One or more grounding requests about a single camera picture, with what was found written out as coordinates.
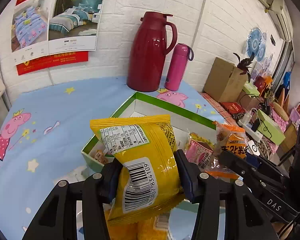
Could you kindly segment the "pink striped snack packet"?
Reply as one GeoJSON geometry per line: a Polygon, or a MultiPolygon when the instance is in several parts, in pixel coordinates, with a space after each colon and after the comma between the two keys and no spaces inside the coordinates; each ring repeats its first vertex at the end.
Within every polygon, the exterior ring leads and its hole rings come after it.
{"type": "Polygon", "coordinates": [[[185,146],[185,156],[191,163],[195,163],[200,170],[205,170],[210,162],[215,144],[196,133],[190,133],[185,146]]]}

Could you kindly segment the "red booklet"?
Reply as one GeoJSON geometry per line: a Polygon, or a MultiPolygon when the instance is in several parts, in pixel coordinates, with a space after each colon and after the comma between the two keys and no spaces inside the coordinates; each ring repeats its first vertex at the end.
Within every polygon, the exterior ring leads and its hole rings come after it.
{"type": "Polygon", "coordinates": [[[221,106],[231,115],[244,114],[244,108],[237,102],[221,102],[221,106]]]}

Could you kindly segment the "orange snack packet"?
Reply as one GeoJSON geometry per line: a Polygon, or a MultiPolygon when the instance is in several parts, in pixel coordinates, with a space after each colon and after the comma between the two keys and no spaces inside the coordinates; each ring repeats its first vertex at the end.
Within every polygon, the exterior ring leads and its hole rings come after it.
{"type": "Polygon", "coordinates": [[[219,156],[223,151],[230,151],[232,154],[245,159],[247,156],[247,136],[245,130],[239,126],[220,124],[216,125],[216,145],[212,157],[205,168],[205,172],[215,178],[238,179],[239,175],[221,164],[219,156]]]}

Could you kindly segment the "blue paper wall decoration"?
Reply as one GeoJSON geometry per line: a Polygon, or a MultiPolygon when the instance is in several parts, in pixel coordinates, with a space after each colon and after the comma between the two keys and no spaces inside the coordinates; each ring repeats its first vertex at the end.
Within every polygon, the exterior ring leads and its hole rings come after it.
{"type": "Polygon", "coordinates": [[[267,33],[256,27],[251,29],[246,41],[246,54],[257,62],[262,62],[266,54],[267,33]]]}

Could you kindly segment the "light green flat box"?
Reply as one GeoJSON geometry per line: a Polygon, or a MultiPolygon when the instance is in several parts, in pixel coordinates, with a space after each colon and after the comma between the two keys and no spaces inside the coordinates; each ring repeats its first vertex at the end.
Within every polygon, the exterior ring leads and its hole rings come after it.
{"type": "Polygon", "coordinates": [[[285,135],[279,125],[260,109],[257,110],[257,116],[260,120],[257,130],[274,144],[280,145],[284,141],[285,135]]]}

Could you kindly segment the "dark potted plant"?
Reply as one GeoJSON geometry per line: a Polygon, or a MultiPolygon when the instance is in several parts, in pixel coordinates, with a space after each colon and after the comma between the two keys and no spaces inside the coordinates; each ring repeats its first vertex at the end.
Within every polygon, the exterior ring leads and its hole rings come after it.
{"type": "Polygon", "coordinates": [[[248,82],[250,82],[251,75],[250,75],[250,72],[249,72],[249,68],[251,68],[250,65],[253,62],[253,59],[255,57],[255,53],[252,52],[250,57],[245,58],[245,59],[241,59],[239,57],[239,55],[236,54],[236,53],[233,53],[233,54],[238,58],[239,63],[237,65],[237,68],[242,71],[240,73],[240,75],[247,75],[248,76],[248,82]]]}

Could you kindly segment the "red wall calendar poster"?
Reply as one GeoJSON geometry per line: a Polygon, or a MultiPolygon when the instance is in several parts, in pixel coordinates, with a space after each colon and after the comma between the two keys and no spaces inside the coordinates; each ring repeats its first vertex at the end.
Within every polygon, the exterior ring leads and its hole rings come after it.
{"type": "Polygon", "coordinates": [[[18,75],[88,61],[105,0],[16,0],[12,61],[18,75]]]}

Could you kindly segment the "white power strip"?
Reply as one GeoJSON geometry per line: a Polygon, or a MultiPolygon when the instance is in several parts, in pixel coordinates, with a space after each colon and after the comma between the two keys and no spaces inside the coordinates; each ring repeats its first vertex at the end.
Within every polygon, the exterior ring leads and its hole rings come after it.
{"type": "Polygon", "coordinates": [[[250,136],[251,138],[253,138],[253,140],[254,140],[255,142],[260,142],[260,141],[261,141],[261,139],[262,139],[262,137],[263,137],[263,134],[262,134],[261,132],[259,132],[258,130],[253,131],[253,130],[251,129],[252,126],[251,126],[249,123],[244,124],[243,122],[241,122],[241,120],[238,120],[238,125],[239,125],[240,127],[243,127],[244,130],[245,130],[245,132],[248,133],[249,136],[250,136]]]}

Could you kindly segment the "yellow snack packet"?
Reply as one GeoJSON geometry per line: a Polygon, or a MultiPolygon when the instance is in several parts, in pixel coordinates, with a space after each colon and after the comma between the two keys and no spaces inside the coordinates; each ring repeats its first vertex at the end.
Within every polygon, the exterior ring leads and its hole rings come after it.
{"type": "Polygon", "coordinates": [[[168,114],[106,118],[90,128],[123,168],[108,222],[131,224],[170,211],[184,198],[168,114]]]}

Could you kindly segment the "brown cardboard box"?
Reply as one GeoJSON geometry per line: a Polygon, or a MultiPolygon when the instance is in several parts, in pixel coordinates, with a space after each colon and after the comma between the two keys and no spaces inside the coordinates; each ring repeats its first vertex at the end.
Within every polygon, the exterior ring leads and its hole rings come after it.
{"type": "Polygon", "coordinates": [[[236,102],[248,75],[233,63],[215,58],[203,92],[209,94],[217,102],[236,102]]]}

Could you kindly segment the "white air conditioner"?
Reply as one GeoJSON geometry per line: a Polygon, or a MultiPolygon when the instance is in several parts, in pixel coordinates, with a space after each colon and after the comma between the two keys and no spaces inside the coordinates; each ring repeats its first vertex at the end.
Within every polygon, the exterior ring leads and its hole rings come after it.
{"type": "Polygon", "coordinates": [[[267,0],[268,13],[277,29],[279,36],[290,42],[293,39],[293,25],[285,0],[267,0]]]}

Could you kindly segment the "dark red thermos jug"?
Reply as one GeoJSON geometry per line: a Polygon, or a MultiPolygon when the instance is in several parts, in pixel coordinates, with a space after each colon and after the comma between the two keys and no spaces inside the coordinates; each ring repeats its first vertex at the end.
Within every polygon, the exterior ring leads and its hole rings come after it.
{"type": "Polygon", "coordinates": [[[177,43],[178,32],[167,18],[172,14],[145,12],[130,50],[127,86],[140,92],[159,88],[166,55],[177,43]]]}

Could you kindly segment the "pink thermos bottle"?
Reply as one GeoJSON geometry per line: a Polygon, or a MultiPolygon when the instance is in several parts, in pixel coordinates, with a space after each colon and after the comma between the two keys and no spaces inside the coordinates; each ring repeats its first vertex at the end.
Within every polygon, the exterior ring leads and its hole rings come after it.
{"type": "Polygon", "coordinates": [[[177,91],[183,79],[187,63],[193,61],[194,52],[186,44],[178,43],[172,54],[170,66],[165,81],[165,88],[171,91],[177,91]]]}

